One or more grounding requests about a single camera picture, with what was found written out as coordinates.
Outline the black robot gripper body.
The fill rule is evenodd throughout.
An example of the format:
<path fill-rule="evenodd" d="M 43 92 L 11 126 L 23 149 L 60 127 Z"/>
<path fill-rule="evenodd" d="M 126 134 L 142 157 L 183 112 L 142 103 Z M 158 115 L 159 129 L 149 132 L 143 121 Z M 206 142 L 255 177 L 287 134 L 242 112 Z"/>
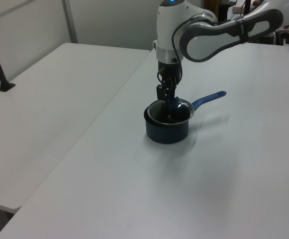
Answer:
<path fill-rule="evenodd" d="M 182 79 L 183 70 L 181 62 L 166 64 L 158 62 L 157 79 L 163 84 L 164 82 L 172 81 L 175 85 L 178 85 Z"/>

